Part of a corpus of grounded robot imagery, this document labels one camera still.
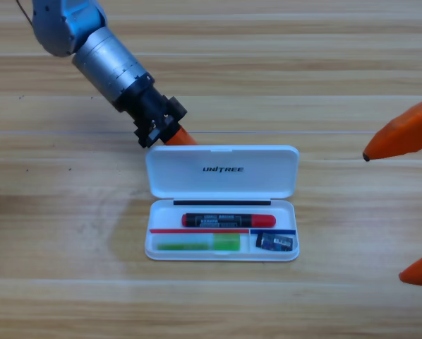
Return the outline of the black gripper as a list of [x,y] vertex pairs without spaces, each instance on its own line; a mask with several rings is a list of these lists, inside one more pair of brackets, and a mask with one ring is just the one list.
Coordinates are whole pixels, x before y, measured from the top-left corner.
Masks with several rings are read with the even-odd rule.
[[166,145],[197,145],[195,139],[180,125],[187,110],[175,98],[167,98],[154,87],[149,75],[135,78],[113,102],[119,112],[127,112],[137,129],[139,144],[149,148],[161,140]]

